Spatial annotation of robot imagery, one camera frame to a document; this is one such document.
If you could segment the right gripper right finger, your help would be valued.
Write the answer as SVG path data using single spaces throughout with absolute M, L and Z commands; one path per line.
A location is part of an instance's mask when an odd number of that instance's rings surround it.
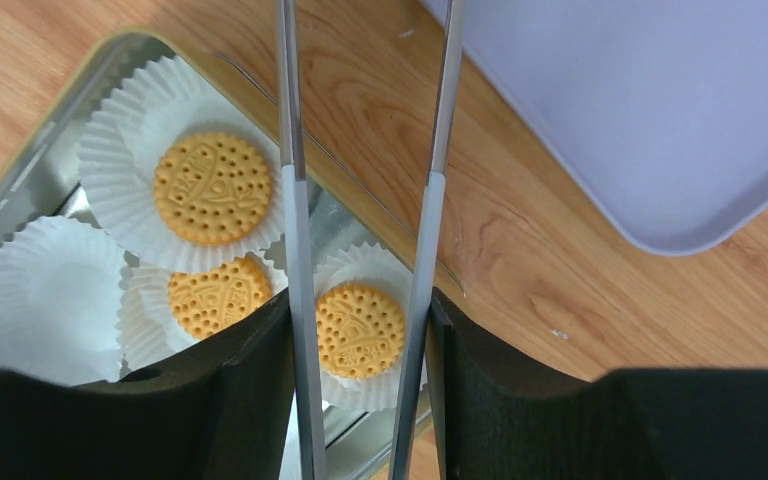
M 426 356 L 445 479 L 768 479 L 768 369 L 624 368 L 584 381 L 440 290 Z

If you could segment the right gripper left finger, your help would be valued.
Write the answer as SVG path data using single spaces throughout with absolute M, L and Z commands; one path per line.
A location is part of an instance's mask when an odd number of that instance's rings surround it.
M 0 370 L 0 479 L 275 479 L 293 388 L 286 293 L 116 383 Z

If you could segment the square metal cookie tin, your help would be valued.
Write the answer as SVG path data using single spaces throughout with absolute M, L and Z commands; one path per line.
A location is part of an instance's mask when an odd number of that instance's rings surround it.
M 80 138 L 92 113 L 99 109 L 102 100 L 108 98 L 113 89 L 121 86 L 124 79 L 130 77 L 136 69 L 145 66 L 149 61 L 175 56 L 183 58 L 233 106 L 259 126 L 279 148 L 277 102 L 241 67 L 227 58 L 212 59 L 192 47 L 156 33 L 140 30 L 117 33 L 101 42 L 89 54 L 79 72 L 69 81 L 60 97 L 54 102 L 52 109 L 45 115 L 38 130 L 30 136 L 0 178 L 0 247 L 28 223 L 40 217 L 62 216 L 75 219 L 109 235 L 97 223 L 81 184 L 78 171 Z M 249 252 L 263 253 L 266 259 L 273 261 L 275 267 L 286 274 L 289 284 L 284 249 L 285 227 L 281 238 L 269 248 Z M 124 251 L 127 268 L 120 282 L 122 296 L 117 312 L 116 329 L 127 281 L 137 267 L 148 264 L 142 262 L 130 251 L 126 249 Z M 281 293 L 287 294 L 287 286 L 274 297 Z M 106 380 L 95 382 L 116 383 L 136 371 L 128 368 L 121 345 L 120 349 L 122 368 L 119 379 L 115 382 Z M 0 370 L 12 371 L 63 387 L 95 383 L 69 386 L 7 368 L 0 368 Z M 280 472 L 275 479 L 301 477 L 299 453 L 294 372 L 288 429 Z

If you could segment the metal tongs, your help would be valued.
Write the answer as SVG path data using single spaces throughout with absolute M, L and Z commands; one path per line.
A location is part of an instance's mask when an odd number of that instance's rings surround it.
M 445 170 L 462 62 L 465 6 L 463 1 L 451 1 L 447 7 L 445 46 L 439 75 L 429 174 L 421 208 L 407 311 L 407 344 L 400 373 L 390 455 L 389 476 L 392 479 L 405 479 L 410 470 L 428 312 L 437 265 L 446 187 Z M 324 423 L 320 408 L 322 390 L 316 343 L 294 2 L 276 2 L 275 13 L 280 173 L 284 199 L 286 267 L 293 333 L 300 464 L 303 478 L 321 479 L 326 475 Z

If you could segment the lavender plastic tray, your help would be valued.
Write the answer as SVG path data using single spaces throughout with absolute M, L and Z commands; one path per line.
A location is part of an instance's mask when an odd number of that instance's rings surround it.
M 470 1 L 464 50 L 629 242 L 768 207 L 768 1 Z

